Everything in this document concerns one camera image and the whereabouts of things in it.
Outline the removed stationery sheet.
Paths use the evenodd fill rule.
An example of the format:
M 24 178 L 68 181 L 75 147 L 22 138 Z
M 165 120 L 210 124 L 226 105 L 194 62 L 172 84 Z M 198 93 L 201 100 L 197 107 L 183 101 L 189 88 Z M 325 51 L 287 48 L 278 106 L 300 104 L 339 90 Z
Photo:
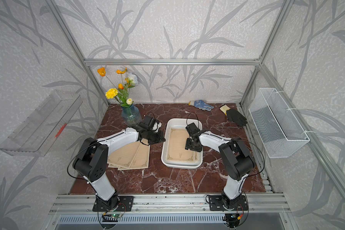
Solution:
M 149 167 L 150 146 L 141 144 L 129 168 L 118 167 L 119 171 L 145 169 Z
M 141 144 L 139 141 L 133 142 L 112 152 L 107 160 L 108 167 L 117 169 L 119 166 L 129 168 Z

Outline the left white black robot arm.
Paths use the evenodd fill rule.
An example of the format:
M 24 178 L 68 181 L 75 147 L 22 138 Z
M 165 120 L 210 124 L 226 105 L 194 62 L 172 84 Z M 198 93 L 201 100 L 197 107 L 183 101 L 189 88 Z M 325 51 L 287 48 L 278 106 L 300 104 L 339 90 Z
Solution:
M 138 126 L 128 127 L 106 138 L 87 138 L 72 167 L 89 182 L 99 199 L 109 201 L 116 195 L 116 190 L 105 174 L 108 156 L 123 146 L 142 139 L 146 139 L 149 145 L 165 142 L 163 132 L 159 128 L 150 130 Z

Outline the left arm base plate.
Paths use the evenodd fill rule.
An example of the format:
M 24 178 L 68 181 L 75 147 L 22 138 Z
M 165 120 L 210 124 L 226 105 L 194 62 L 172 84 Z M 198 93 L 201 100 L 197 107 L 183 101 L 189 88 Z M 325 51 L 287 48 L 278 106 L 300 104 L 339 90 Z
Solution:
M 128 195 L 113 195 L 109 200 L 104 201 L 99 196 L 96 196 L 96 200 L 93 206 L 93 212 L 106 212 L 106 211 L 119 211 L 130 212 L 132 210 L 134 196 Z

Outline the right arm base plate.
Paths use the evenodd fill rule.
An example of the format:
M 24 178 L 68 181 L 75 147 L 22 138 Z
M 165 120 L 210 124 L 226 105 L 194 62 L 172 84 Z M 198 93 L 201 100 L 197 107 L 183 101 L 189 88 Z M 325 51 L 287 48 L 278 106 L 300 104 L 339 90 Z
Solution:
M 207 195 L 210 211 L 247 211 L 248 201 L 246 196 L 239 194 L 235 199 L 226 195 Z

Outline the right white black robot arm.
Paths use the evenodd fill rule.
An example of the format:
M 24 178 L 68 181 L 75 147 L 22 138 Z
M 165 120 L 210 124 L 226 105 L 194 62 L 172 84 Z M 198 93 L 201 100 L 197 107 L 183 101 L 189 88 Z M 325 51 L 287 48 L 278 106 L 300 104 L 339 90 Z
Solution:
M 199 129 L 195 123 L 188 124 L 186 131 L 189 134 L 186 150 L 201 151 L 203 147 L 209 147 L 220 153 L 228 174 L 222 192 L 222 202 L 226 208 L 230 209 L 238 202 L 244 181 L 255 168 L 252 154 L 241 138 L 221 137 L 210 131 Z

